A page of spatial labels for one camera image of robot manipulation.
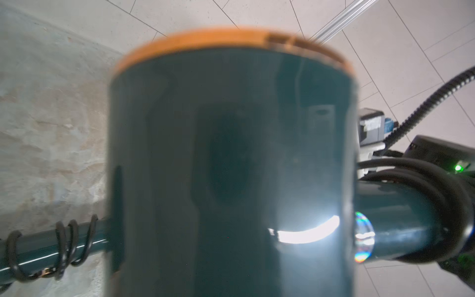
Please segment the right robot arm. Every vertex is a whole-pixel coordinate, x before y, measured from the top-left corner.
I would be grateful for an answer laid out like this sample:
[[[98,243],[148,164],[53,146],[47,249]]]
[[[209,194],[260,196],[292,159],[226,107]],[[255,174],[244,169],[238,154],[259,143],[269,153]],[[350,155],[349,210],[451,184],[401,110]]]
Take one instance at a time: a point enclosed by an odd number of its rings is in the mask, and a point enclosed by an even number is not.
[[[404,153],[390,148],[403,136],[413,130],[426,116],[442,102],[465,85],[475,80],[475,68],[467,70],[450,79],[438,88],[428,99],[404,120],[383,142],[385,148],[376,155],[384,157],[404,157],[423,160],[454,174],[464,186],[471,202],[475,201],[475,150],[461,144],[429,136],[416,136]],[[443,270],[456,275],[471,289],[475,288],[475,233],[472,231],[462,252],[445,261],[438,262]]]

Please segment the green hair dryer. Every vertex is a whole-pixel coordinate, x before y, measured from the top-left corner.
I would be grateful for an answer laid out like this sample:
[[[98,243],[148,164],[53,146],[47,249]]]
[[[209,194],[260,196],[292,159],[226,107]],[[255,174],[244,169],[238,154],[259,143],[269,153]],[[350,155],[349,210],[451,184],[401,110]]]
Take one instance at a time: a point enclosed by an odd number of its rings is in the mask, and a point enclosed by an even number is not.
[[[11,232],[1,241],[1,292],[14,282],[63,278],[67,268],[79,267],[90,255],[106,249],[106,226],[107,220],[93,215],[87,223],[57,222],[55,229],[33,235]]]
[[[358,162],[357,83],[328,47],[213,28],[126,56],[110,84],[109,297],[352,297],[355,267],[459,255],[460,181]]]

